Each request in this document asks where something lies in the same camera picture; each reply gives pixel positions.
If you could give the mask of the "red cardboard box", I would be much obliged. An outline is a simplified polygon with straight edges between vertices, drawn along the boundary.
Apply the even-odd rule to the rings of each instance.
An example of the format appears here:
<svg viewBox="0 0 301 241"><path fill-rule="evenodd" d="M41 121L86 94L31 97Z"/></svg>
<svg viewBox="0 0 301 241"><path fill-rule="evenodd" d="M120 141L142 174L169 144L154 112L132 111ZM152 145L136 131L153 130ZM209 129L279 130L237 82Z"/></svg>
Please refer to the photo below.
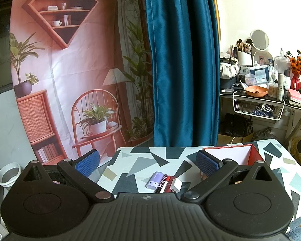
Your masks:
<svg viewBox="0 0 301 241"><path fill-rule="evenodd" d="M235 146L205 147L187 156L200 170L201 177L209 177L223 166L224 159L231 159L239 165L252 166L263 158L253 144Z"/></svg>

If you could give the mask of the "white charger plug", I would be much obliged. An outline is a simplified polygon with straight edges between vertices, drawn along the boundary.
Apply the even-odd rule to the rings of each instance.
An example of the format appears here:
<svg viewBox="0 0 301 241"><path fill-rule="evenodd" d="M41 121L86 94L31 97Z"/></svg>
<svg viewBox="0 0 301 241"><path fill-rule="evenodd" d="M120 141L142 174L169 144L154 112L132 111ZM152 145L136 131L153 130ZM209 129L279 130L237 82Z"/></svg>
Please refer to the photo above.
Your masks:
<svg viewBox="0 0 301 241"><path fill-rule="evenodd" d="M170 190L174 193L180 192L182 188L182 181L178 178L174 178L170 185Z"/></svg>

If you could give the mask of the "red white marker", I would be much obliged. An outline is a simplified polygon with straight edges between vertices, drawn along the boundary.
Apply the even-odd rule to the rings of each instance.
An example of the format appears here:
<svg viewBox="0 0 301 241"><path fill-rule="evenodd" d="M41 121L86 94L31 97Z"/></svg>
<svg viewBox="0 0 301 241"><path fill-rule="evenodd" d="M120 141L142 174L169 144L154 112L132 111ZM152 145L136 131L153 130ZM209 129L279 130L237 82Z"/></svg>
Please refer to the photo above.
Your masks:
<svg viewBox="0 0 301 241"><path fill-rule="evenodd" d="M160 193L165 192L165 188L166 188L168 182L170 181L170 178L171 178L170 176L166 177L165 182L163 183L163 186L161 187Z"/></svg>

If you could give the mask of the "dark red tube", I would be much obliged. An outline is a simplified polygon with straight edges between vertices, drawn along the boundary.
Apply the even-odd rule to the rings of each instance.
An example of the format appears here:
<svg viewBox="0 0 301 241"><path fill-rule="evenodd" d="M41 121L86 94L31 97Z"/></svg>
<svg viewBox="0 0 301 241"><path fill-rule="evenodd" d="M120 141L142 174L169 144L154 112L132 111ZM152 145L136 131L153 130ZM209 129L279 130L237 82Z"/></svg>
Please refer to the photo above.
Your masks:
<svg viewBox="0 0 301 241"><path fill-rule="evenodd" d="M165 190L164 190L165 193L170 193L170 192L172 192L172 190L171 190L171 184L172 184L172 181L173 181L174 179L175 179L175 177L174 177L174 176L171 176L170 179L167 181L167 184L166 184Z"/></svg>

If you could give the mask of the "black checkered pen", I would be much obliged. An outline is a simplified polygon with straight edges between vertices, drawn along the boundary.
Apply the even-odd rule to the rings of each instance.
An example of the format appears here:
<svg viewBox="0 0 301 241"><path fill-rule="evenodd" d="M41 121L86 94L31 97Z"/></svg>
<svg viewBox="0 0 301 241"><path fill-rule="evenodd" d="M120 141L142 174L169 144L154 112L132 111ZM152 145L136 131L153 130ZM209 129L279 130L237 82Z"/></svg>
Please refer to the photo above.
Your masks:
<svg viewBox="0 0 301 241"><path fill-rule="evenodd" d="M162 188L163 188L163 186L164 186L164 184L166 182L166 179L167 179L167 174L164 174L163 178L161 179L161 181L160 181L160 183L159 183L159 185L157 187L157 189L154 192L155 194L160 193L160 191L162 190Z"/></svg>

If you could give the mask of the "purple rectangular case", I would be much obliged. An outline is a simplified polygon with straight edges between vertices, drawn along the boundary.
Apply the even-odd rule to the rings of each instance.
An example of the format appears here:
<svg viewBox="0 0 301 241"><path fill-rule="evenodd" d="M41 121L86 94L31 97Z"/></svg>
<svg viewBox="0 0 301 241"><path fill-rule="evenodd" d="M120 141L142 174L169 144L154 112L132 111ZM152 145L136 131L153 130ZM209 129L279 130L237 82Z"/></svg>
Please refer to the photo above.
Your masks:
<svg viewBox="0 0 301 241"><path fill-rule="evenodd" d="M163 176L163 173L156 171L147 182L146 188L150 190L156 190L163 179Z"/></svg>

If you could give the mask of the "geometric patterned tablecloth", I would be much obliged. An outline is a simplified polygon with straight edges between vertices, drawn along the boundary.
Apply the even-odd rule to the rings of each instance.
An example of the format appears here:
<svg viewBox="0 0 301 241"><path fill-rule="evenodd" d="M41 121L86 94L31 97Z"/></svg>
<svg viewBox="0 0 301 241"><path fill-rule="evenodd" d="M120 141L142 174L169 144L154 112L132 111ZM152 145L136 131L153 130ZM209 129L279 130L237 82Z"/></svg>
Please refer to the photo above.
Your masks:
<svg viewBox="0 0 301 241"><path fill-rule="evenodd" d="M301 225L301 166L277 140L206 146L204 149L219 160L230 158L239 165L264 160L292 200L294 215L289 227ZM201 147L120 147L97 183L114 195L119 192L151 193L146 185L156 172L160 172L178 178L183 193L218 168L201 157L200 150Z"/></svg>

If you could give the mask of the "black bag under desk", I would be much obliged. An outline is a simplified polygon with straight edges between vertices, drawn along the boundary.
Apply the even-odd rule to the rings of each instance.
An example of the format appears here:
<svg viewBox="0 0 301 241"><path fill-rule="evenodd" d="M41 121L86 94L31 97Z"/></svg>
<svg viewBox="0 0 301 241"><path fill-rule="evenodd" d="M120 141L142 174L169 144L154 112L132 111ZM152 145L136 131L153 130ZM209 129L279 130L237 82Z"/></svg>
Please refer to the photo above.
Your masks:
<svg viewBox="0 0 301 241"><path fill-rule="evenodd" d="M246 137L253 133L253 121L243 115L227 113L220 121L219 133L226 136Z"/></svg>

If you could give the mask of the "white plastic basin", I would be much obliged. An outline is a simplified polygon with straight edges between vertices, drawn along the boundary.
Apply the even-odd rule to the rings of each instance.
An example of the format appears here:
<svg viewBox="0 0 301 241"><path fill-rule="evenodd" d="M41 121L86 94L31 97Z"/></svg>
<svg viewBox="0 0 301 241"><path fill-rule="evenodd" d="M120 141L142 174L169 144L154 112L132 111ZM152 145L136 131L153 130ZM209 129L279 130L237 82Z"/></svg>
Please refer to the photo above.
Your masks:
<svg viewBox="0 0 301 241"><path fill-rule="evenodd" d="M0 186L10 188L13 186L20 174L21 166L19 163L13 162L7 164L0 170Z"/></svg>

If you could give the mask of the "cotton swab container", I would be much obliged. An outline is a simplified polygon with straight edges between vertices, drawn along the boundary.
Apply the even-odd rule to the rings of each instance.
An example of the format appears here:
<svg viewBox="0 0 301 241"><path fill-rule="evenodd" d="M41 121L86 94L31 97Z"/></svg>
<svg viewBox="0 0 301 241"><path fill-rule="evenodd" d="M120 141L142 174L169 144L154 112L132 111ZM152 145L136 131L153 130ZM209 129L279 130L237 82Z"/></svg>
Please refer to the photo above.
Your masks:
<svg viewBox="0 0 301 241"><path fill-rule="evenodd" d="M268 96L272 98L277 98L278 84L275 82L269 82L267 84L267 87L268 87Z"/></svg>

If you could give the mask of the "cluttered white desk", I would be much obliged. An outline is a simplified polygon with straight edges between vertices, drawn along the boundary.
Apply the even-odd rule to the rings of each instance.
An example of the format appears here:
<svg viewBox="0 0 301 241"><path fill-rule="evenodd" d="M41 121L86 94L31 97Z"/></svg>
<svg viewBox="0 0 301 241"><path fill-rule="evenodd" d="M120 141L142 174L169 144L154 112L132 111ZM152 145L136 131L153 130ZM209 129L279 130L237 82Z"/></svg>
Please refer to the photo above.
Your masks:
<svg viewBox="0 0 301 241"><path fill-rule="evenodd" d="M287 92L284 93L284 100L278 101L274 98L269 96L263 96L261 98L249 96L248 94L244 93L243 91L234 91L229 93L220 93L221 98L229 98L232 99L233 104L233 111L237 114L243 114L247 116L252 116L255 118L271 120L271 121L279 121L282 116L284 115L285 109L292 109L301 111L301 104L290 104L287 96ZM268 106L273 106L273 116L258 116L253 114L253 110L259 104L267 104ZM299 119L298 123L293 127L291 133L285 138L284 146L291 148L293 138L296 136L298 130L301 126L301 118Z"/></svg>

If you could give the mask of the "pink book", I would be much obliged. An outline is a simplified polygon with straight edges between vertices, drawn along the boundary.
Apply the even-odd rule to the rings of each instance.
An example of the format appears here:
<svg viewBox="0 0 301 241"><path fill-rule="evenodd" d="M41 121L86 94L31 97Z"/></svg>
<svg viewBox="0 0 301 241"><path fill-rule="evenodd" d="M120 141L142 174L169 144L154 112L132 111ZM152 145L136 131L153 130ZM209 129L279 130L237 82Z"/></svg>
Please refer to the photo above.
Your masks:
<svg viewBox="0 0 301 241"><path fill-rule="evenodd" d="M288 89L289 100L301 104L301 94L299 91L294 89Z"/></svg>

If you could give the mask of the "white brush holder cup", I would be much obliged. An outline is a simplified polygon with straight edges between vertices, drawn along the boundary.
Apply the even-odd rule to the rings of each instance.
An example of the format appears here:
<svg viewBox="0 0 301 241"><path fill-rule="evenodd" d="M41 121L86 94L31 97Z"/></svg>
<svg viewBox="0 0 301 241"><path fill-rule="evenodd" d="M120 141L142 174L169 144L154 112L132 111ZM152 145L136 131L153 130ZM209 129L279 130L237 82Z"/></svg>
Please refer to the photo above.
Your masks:
<svg viewBox="0 0 301 241"><path fill-rule="evenodd" d="M241 66L252 66L252 56L248 53L238 51L238 61Z"/></svg>

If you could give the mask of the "red vase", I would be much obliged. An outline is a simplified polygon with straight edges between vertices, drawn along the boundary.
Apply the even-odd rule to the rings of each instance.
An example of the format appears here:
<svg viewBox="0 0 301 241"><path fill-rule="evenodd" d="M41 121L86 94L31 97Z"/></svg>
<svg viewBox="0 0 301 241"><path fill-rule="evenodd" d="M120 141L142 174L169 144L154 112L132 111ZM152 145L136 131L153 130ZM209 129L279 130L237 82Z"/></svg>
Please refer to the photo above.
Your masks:
<svg viewBox="0 0 301 241"><path fill-rule="evenodd" d="M293 77L291 79L290 88L293 90L297 90L297 91L299 91L301 89L301 81L300 81L299 74L293 74Z"/></svg>

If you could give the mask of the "round white mirror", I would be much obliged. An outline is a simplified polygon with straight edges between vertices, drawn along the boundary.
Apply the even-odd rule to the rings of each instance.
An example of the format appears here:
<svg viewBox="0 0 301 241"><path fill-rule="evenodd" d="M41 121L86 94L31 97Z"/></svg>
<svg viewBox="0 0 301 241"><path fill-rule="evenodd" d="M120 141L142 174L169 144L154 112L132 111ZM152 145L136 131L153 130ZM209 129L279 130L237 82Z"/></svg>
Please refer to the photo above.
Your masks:
<svg viewBox="0 0 301 241"><path fill-rule="evenodd" d="M266 51L270 44L267 34L260 30L256 29L250 33L250 39L253 42L253 46L258 51Z"/></svg>

